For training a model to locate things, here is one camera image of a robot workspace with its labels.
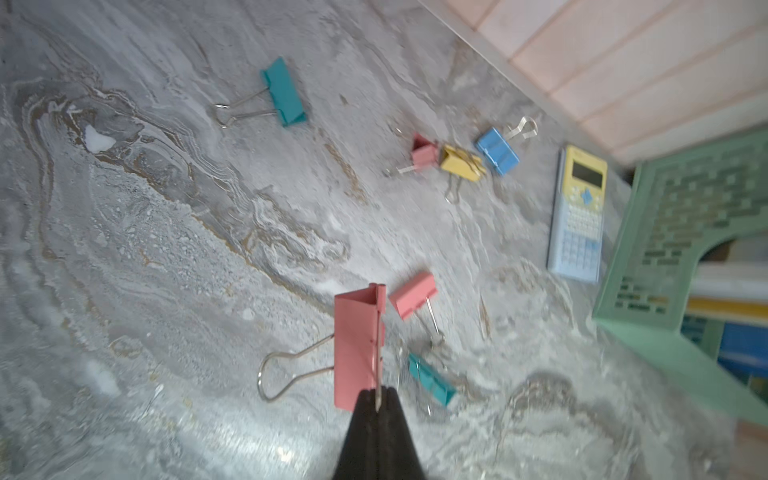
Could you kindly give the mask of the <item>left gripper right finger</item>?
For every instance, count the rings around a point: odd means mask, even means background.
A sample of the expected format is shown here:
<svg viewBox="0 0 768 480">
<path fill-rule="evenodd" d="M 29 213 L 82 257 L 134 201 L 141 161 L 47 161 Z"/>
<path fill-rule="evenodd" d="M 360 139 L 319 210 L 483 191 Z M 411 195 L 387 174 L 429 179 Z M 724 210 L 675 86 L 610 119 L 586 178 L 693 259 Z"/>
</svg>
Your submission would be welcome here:
<svg viewBox="0 0 768 480">
<path fill-rule="evenodd" d="M 394 387 L 382 388 L 377 411 L 377 478 L 426 478 Z"/>
</svg>

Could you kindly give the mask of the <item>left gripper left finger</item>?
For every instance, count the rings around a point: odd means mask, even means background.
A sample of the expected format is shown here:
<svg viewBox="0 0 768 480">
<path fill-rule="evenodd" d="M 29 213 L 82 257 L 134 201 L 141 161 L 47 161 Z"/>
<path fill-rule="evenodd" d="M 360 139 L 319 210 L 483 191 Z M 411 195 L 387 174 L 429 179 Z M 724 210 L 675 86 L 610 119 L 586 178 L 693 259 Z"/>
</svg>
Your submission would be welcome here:
<svg viewBox="0 0 768 480">
<path fill-rule="evenodd" d="M 333 480 L 378 478 L 378 427 L 374 390 L 358 395 Z"/>
</svg>

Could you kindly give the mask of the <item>pink binder clip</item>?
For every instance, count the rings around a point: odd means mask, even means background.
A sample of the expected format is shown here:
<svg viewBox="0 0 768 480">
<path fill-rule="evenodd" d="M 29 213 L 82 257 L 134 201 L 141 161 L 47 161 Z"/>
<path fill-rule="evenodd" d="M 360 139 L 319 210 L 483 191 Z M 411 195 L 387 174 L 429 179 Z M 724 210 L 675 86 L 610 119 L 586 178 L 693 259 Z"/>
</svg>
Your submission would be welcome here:
<svg viewBox="0 0 768 480">
<path fill-rule="evenodd" d="M 445 341 L 431 302 L 437 293 L 434 275 L 422 271 L 389 295 L 398 316 L 403 321 L 415 318 L 428 334 L 432 345 L 441 345 Z"/>
<path fill-rule="evenodd" d="M 314 344 L 298 351 L 269 353 L 257 372 L 257 390 L 265 402 L 280 399 L 297 382 L 324 373 L 333 374 L 334 406 L 353 411 L 362 391 L 381 389 L 381 349 L 385 340 L 382 317 L 386 310 L 387 287 L 371 283 L 360 290 L 334 297 L 334 330 Z M 277 393 L 265 390 L 265 370 L 269 362 L 277 359 L 295 360 L 319 347 L 333 344 L 333 364 L 293 377 Z"/>
<path fill-rule="evenodd" d="M 408 166 L 386 169 L 384 175 L 393 177 L 437 168 L 439 166 L 439 146 L 421 134 L 415 133 L 410 151 L 410 161 Z"/>
</svg>

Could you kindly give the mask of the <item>yellow binder clip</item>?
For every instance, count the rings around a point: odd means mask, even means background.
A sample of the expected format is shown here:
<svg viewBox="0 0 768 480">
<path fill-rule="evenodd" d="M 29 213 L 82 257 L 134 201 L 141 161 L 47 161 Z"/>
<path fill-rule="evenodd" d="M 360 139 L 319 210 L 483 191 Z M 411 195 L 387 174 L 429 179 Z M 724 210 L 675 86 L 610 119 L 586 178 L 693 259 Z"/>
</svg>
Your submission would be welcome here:
<svg viewBox="0 0 768 480">
<path fill-rule="evenodd" d="M 487 173 L 479 156 L 449 144 L 442 146 L 440 168 L 449 175 L 444 198 L 451 205 L 460 203 L 460 188 L 464 181 L 478 182 Z"/>
</svg>

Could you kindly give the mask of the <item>blue binder clip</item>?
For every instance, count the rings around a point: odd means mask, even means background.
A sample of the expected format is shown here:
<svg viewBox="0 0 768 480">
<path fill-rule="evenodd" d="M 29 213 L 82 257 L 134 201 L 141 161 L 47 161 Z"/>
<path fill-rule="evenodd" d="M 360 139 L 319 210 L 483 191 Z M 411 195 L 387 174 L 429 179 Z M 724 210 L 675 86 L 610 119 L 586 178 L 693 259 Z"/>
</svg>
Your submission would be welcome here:
<svg viewBox="0 0 768 480">
<path fill-rule="evenodd" d="M 488 129 L 475 140 L 474 146 L 493 170 L 499 176 L 504 176 L 520 162 L 511 142 L 515 139 L 527 140 L 537 135 L 537 122 L 531 117 L 523 116 L 516 125 L 507 125 L 502 130 L 496 127 Z"/>
</svg>

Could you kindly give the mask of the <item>teal binder clip low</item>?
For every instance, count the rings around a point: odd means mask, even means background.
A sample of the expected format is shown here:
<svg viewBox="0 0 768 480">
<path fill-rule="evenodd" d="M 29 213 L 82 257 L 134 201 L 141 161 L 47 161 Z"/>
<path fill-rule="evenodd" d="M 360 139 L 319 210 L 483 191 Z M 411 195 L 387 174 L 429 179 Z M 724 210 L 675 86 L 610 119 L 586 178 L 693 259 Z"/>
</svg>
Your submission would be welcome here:
<svg viewBox="0 0 768 480">
<path fill-rule="evenodd" d="M 410 375 L 442 406 L 447 407 L 450 404 L 456 394 L 456 388 L 422 357 L 410 353 L 408 370 Z"/>
</svg>

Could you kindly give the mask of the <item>teal binder clip left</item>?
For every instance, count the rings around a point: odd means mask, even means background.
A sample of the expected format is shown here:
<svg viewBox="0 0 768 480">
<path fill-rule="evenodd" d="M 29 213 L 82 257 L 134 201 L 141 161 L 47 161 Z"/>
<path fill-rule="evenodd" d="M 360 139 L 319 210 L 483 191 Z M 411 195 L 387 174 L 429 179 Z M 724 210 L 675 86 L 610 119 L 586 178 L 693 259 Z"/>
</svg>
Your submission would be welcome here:
<svg viewBox="0 0 768 480">
<path fill-rule="evenodd" d="M 233 102 L 213 105 L 213 119 L 222 129 L 231 127 L 239 120 L 264 116 L 275 116 L 283 127 L 299 124 L 308 119 L 296 83 L 283 57 L 278 57 L 268 68 L 263 69 L 260 75 L 263 83 L 260 90 Z M 229 112 L 237 110 L 263 95 L 270 98 L 272 102 L 270 109 L 231 114 L 226 119 L 222 119 L 218 114 L 219 110 Z"/>
</svg>

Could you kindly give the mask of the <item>yellow blue calculator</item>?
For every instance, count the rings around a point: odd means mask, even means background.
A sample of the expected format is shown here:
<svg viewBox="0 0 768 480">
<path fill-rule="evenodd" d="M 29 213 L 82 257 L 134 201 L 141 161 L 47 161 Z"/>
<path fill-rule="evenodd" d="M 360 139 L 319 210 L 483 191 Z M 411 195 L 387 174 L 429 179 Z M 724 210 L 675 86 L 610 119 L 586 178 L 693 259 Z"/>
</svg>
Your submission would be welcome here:
<svg viewBox="0 0 768 480">
<path fill-rule="evenodd" d="M 599 280 L 608 164 L 568 144 L 560 152 L 547 268 L 580 282 Z"/>
</svg>

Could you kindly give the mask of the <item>blue folder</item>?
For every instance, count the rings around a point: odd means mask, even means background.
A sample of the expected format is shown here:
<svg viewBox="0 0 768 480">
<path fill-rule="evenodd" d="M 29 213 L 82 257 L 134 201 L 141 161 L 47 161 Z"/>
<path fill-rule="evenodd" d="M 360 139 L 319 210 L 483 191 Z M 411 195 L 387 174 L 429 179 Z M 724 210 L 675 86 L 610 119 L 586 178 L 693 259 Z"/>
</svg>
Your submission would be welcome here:
<svg viewBox="0 0 768 480">
<path fill-rule="evenodd" d="M 685 316 L 681 334 L 742 378 L 767 378 L 767 328 Z"/>
</svg>

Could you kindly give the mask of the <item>green file organizer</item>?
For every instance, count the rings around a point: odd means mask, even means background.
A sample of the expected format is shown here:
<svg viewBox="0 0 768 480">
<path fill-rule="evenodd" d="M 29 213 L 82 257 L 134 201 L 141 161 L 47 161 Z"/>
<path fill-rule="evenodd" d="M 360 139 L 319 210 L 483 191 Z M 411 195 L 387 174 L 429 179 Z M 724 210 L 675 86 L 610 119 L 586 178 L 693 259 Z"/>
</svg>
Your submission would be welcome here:
<svg viewBox="0 0 768 480">
<path fill-rule="evenodd" d="M 592 314 L 687 393 L 757 424 L 766 401 L 717 362 L 721 322 L 684 317 L 701 257 L 766 228 L 766 128 L 644 162 Z"/>
</svg>

